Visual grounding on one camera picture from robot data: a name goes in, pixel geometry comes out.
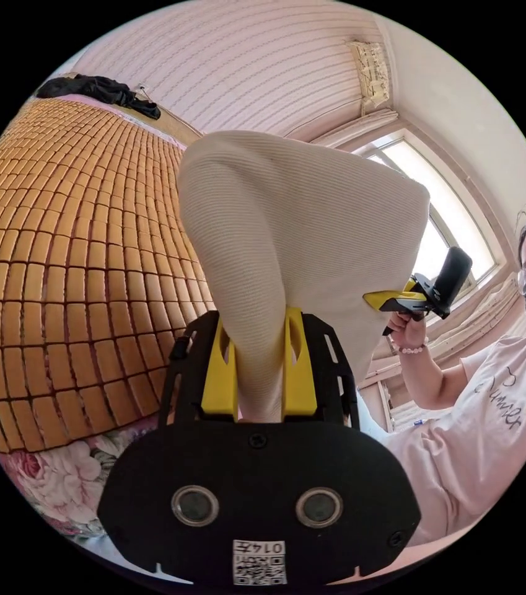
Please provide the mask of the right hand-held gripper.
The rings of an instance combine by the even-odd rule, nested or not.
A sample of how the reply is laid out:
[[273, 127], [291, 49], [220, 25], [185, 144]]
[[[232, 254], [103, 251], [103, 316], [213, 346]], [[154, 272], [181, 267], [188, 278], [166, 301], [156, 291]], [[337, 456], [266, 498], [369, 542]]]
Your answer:
[[413, 320], [434, 314], [444, 320], [451, 310], [451, 279], [439, 275], [430, 280], [414, 273], [403, 291], [369, 292], [363, 298], [376, 311], [409, 314]]

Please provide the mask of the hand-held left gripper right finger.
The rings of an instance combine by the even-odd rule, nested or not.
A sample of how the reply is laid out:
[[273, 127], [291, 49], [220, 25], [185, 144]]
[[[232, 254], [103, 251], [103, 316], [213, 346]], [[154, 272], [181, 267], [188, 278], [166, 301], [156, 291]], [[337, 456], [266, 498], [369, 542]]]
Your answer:
[[317, 399], [302, 311], [286, 309], [284, 323], [283, 417], [312, 417]]

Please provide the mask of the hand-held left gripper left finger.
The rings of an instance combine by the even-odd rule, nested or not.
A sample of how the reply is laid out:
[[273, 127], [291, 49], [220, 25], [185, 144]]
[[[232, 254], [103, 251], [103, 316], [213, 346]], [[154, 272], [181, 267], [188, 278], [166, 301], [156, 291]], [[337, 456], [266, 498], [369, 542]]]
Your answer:
[[209, 354], [201, 408], [206, 416], [236, 422], [239, 417], [235, 345], [217, 321]]

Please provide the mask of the person's right hand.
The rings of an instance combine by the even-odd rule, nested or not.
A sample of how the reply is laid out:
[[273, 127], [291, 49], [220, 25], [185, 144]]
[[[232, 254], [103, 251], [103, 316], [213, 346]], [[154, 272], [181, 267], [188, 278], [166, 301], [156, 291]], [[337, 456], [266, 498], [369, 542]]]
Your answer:
[[426, 320], [423, 314], [419, 318], [409, 313], [394, 312], [387, 324], [392, 331], [391, 342], [401, 352], [417, 352], [426, 344]]

